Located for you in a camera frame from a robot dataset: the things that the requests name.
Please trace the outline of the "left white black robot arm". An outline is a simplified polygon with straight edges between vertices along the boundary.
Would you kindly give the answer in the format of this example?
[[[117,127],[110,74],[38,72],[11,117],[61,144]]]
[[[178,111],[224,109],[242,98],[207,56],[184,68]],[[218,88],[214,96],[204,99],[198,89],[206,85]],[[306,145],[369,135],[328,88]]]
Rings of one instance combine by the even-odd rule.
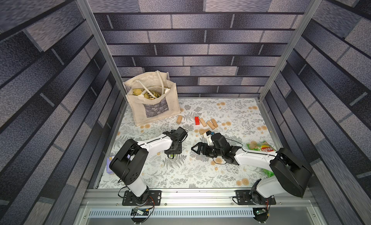
[[[129,139],[114,156],[109,168],[138,199],[141,199],[149,190],[141,177],[147,158],[159,152],[164,152],[168,157],[181,154],[182,143],[187,136],[188,131],[179,127],[150,140],[137,142]]]

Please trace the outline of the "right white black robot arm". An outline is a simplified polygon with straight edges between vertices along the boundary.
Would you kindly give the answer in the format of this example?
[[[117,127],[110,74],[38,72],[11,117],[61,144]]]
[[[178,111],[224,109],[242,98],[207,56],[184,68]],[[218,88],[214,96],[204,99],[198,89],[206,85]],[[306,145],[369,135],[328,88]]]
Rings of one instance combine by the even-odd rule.
[[[238,204],[270,204],[275,195],[284,192],[303,198],[312,172],[290,150],[285,148],[266,152],[244,150],[242,147],[230,145],[223,136],[212,138],[212,142],[211,146],[199,142],[191,150],[212,159],[221,157],[225,164],[254,166],[273,173],[272,177],[258,179],[245,195],[237,193]]]

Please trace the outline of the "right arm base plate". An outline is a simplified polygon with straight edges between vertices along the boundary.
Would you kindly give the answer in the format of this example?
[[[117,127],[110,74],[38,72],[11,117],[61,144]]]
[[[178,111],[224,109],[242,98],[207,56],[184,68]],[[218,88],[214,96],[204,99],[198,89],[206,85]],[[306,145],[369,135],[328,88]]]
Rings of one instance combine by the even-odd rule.
[[[238,205],[257,205],[269,206],[276,205],[274,196],[264,198],[257,192],[251,193],[250,190],[236,190],[233,201]]]

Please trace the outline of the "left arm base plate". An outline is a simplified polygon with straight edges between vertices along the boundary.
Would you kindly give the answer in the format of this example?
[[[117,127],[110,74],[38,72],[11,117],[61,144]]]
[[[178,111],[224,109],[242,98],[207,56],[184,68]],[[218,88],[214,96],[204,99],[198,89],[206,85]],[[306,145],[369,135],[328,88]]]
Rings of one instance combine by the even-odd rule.
[[[139,205],[149,205],[149,206],[159,206],[161,203],[162,191],[160,190],[149,190],[144,192],[140,197],[137,197],[133,192],[126,191],[122,205],[123,206],[139,206]]]

